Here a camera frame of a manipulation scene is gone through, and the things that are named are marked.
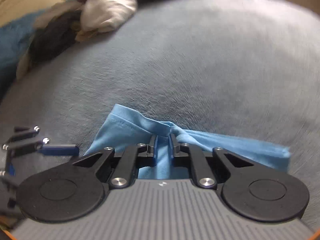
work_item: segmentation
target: blue clothing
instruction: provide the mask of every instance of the blue clothing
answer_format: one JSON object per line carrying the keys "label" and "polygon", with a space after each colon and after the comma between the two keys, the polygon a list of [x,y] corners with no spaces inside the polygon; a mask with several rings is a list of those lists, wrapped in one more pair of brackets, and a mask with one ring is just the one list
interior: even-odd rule
{"label": "blue clothing", "polygon": [[184,130],[172,122],[159,122],[144,117],[136,110],[115,105],[96,138],[85,154],[93,153],[104,147],[113,147],[116,152],[123,151],[131,144],[149,143],[153,134],[158,135],[158,158],[156,167],[139,170],[139,178],[144,179],[183,179],[188,178],[185,168],[170,166],[168,157],[168,135],[173,133],[179,143],[200,146],[205,151],[222,147],[266,166],[287,171],[290,153],[287,147],[273,143]]}

